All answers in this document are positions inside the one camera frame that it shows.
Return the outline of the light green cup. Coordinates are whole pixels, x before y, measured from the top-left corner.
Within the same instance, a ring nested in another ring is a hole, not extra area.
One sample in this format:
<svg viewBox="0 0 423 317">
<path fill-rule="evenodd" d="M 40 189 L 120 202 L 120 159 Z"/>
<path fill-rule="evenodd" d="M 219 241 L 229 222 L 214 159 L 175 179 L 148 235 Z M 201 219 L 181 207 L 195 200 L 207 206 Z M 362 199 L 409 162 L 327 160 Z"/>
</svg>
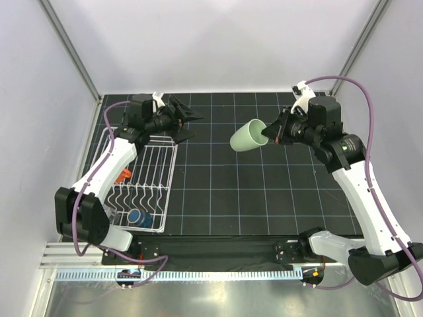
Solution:
<svg viewBox="0 0 423 317">
<path fill-rule="evenodd" d="M 266 145 L 269 138 L 262 134 L 266 124 L 252 119 L 239 128 L 230 138 L 230 146 L 235 152 L 246 152 Z"/>
</svg>

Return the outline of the orange mug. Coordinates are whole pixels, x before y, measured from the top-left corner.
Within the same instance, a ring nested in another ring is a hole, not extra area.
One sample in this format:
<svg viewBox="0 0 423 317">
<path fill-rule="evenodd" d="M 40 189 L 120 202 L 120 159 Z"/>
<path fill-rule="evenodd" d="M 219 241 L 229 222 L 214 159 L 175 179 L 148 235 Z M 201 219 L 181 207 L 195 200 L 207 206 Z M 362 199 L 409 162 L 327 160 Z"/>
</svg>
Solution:
<svg viewBox="0 0 423 317">
<path fill-rule="evenodd" d="M 120 184 L 120 183 L 124 182 L 125 180 L 127 180 L 128 178 L 131 178 L 131 177 L 132 177 L 132 171 L 125 168 L 125 169 L 123 169 L 123 171 L 121 171 L 121 173 L 119 174 L 119 176 L 115 180 L 115 183 Z"/>
</svg>

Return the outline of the clear drinking glass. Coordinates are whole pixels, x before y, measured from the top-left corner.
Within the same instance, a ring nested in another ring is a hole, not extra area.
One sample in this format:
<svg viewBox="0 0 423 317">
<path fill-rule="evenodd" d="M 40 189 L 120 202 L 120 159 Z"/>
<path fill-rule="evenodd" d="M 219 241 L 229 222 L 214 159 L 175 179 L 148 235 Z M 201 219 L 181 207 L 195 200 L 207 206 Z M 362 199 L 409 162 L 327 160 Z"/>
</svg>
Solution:
<svg viewBox="0 0 423 317">
<path fill-rule="evenodd" d="M 119 216 L 117 210 L 115 210 L 115 208 L 109 207 L 107 205 L 104 205 L 103 208 L 104 208 L 104 212 L 106 213 L 106 216 L 109 220 L 109 223 L 111 225 L 115 225 L 116 223 L 118 223 L 120 216 Z"/>
</svg>

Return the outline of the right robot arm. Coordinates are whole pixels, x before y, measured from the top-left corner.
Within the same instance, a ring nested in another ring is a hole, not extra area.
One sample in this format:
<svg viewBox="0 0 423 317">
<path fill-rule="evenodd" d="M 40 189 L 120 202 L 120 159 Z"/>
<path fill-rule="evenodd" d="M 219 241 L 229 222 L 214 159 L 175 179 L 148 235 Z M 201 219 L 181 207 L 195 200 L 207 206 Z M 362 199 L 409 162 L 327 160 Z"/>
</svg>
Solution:
<svg viewBox="0 0 423 317">
<path fill-rule="evenodd" d="M 359 243 L 319 227 L 309 229 L 298 239 L 302 260 L 328 257 L 347 265 L 361 284 L 371 285 L 422 259 L 422 244 L 411 242 L 383 198 L 374 198 L 380 189 L 365 160 L 364 144 L 344 133 L 339 105 L 310 106 L 306 112 L 284 108 L 262 134 L 275 143 L 310 146 L 343 190 L 364 236 Z"/>
</svg>

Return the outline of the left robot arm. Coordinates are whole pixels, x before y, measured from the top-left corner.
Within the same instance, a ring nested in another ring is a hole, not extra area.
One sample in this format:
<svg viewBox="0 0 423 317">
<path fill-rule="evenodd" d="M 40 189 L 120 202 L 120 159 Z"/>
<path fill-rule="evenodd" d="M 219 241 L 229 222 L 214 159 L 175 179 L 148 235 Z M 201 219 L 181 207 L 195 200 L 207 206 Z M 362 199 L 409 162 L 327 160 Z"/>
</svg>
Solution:
<svg viewBox="0 0 423 317">
<path fill-rule="evenodd" d="M 130 100 L 107 107 L 103 118 L 109 133 L 105 151 L 80 180 L 69 188 L 60 187 L 55 193 L 56 229 L 74 243 L 82 241 L 117 250 L 117 257 L 130 265 L 139 259 L 140 249 L 132 244 L 130 232 L 111 224 L 104 200 L 151 136 L 164 133 L 179 144 L 195 136 L 184 125 L 204 116 L 173 95 L 164 103 L 158 94 L 148 99 L 136 94 Z"/>
</svg>

